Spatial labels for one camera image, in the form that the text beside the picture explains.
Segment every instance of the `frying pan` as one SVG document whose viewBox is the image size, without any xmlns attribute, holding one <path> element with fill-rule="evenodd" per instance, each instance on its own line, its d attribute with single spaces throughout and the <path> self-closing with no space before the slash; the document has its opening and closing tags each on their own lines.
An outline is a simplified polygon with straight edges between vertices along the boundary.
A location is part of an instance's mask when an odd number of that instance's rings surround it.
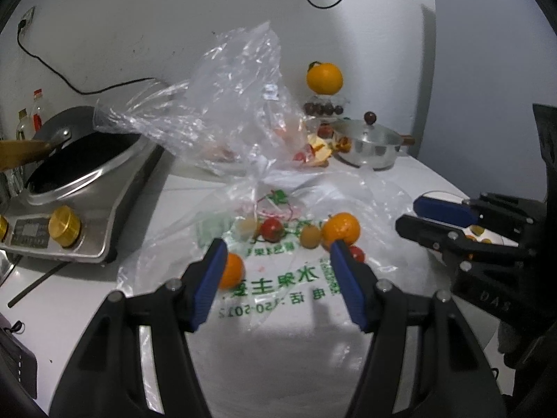
<svg viewBox="0 0 557 418">
<path fill-rule="evenodd" d="M 63 129 L 69 129 L 71 138 L 64 141 L 58 151 L 75 143 L 77 140 L 94 133 L 93 129 L 93 112 L 95 109 L 90 106 L 80 106 L 68 108 L 48 119 L 42 127 L 37 130 L 33 136 L 33 140 L 50 141 L 57 132 Z M 41 165 L 41 161 L 27 163 L 23 167 L 23 183 L 26 183 L 31 174 Z"/>
<path fill-rule="evenodd" d="M 30 162 L 43 160 L 71 138 L 69 129 L 60 129 L 50 141 L 41 140 L 1 140 L 0 171 L 21 167 Z"/>
</svg>

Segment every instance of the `red cherry tomato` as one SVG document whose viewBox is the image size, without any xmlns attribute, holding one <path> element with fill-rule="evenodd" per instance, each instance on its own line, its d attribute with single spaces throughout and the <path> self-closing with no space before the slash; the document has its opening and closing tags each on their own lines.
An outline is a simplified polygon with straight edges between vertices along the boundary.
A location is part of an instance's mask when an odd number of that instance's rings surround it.
<svg viewBox="0 0 557 418">
<path fill-rule="evenodd" d="M 348 249 L 350 250 L 350 254 L 352 255 L 352 257 L 356 259 L 357 262 L 364 262 L 366 260 L 366 254 L 364 254 L 364 252 L 361 251 L 361 249 L 357 246 L 352 245 Z"/>
<path fill-rule="evenodd" d="M 292 159 L 294 162 L 306 162 L 306 155 L 302 152 L 296 153 L 294 158 Z"/>
<path fill-rule="evenodd" d="M 332 138 L 334 130 L 330 126 L 330 124 L 321 124 L 317 129 L 317 136 L 319 138 L 327 139 Z"/>
<path fill-rule="evenodd" d="M 276 243 L 284 235 L 284 227 L 276 218 L 268 218 L 261 224 L 259 234 L 266 241 Z"/>
</svg>

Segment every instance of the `pot handle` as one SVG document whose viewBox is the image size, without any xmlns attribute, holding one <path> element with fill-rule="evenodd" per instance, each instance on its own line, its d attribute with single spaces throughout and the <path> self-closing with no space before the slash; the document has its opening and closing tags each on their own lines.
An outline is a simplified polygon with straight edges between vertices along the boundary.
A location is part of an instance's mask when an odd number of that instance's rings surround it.
<svg viewBox="0 0 557 418">
<path fill-rule="evenodd" d="M 402 137 L 401 146 L 413 146 L 416 144 L 416 139 L 411 135 L 400 135 Z"/>
<path fill-rule="evenodd" d="M 0 171 L 46 159 L 53 150 L 70 138 L 71 130 L 64 128 L 58 130 L 50 141 L 2 140 L 0 141 Z"/>
</svg>

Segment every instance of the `bottle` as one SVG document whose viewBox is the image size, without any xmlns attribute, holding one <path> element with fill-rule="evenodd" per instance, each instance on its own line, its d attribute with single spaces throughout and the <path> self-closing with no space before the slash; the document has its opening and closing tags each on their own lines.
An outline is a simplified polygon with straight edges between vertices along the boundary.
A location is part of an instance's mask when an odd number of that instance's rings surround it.
<svg viewBox="0 0 557 418">
<path fill-rule="evenodd" d="M 32 119 L 27 115 L 27 110 L 24 108 L 19 111 L 19 124 L 16 130 L 17 140 L 31 140 L 35 133 Z"/>
<path fill-rule="evenodd" d="M 42 118 L 45 116 L 45 102 L 42 97 L 42 90 L 37 90 L 33 93 L 33 110 L 31 111 L 31 118 L 35 132 L 42 127 Z"/>
</svg>

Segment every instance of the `orange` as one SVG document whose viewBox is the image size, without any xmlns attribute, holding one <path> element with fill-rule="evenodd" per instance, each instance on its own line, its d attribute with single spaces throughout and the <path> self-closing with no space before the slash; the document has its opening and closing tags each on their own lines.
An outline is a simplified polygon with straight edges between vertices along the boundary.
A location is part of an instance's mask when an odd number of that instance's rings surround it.
<svg viewBox="0 0 557 418">
<path fill-rule="evenodd" d="M 306 82 L 316 94 L 332 96 L 343 87 L 343 75 L 340 69 L 331 63 L 311 63 L 307 71 Z"/>
<path fill-rule="evenodd" d="M 232 289 L 243 280 L 244 267 L 242 258 L 234 253 L 229 253 L 226 259 L 225 271 L 222 272 L 221 282 L 218 289 Z"/>
<path fill-rule="evenodd" d="M 351 213 L 341 212 L 333 215 L 321 229 L 323 245 L 329 246 L 338 239 L 342 239 L 348 246 L 356 243 L 360 237 L 360 222 Z"/>
</svg>

